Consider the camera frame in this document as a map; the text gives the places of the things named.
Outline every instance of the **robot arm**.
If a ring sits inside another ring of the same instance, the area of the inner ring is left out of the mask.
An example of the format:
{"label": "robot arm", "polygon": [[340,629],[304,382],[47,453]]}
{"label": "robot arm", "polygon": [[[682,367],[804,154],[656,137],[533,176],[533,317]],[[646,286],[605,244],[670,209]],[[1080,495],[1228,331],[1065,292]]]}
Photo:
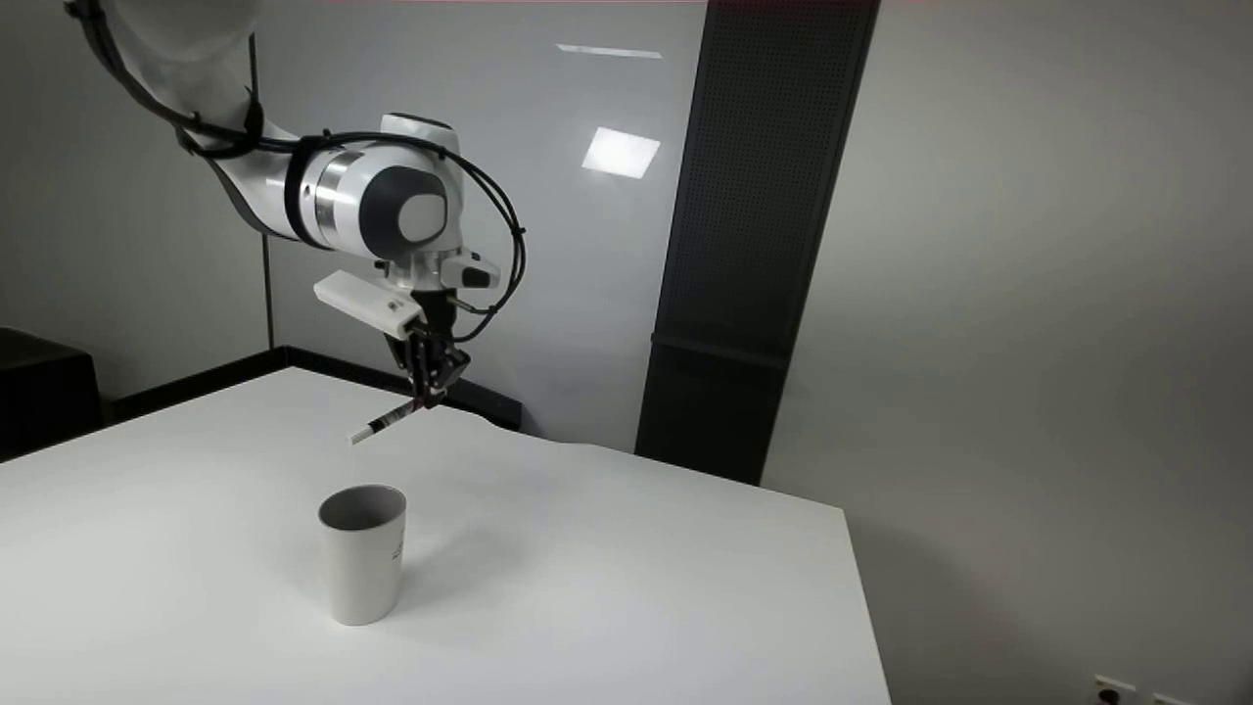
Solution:
{"label": "robot arm", "polygon": [[[526,273],[518,213],[498,179],[458,154],[443,121],[387,113],[376,132],[312,137],[268,124],[258,96],[223,66],[252,34],[258,5],[70,0],[65,8],[101,66],[218,173],[248,222],[379,266],[379,283],[331,273],[312,292],[379,330],[415,386],[415,407],[429,407],[471,363],[458,347],[467,337],[454,337],[458,310],[481,317],[481,330]],[[488,310],[458,296],[498,283],[498,271],[460,245],[467,176],[511,236],[509,283]]]}

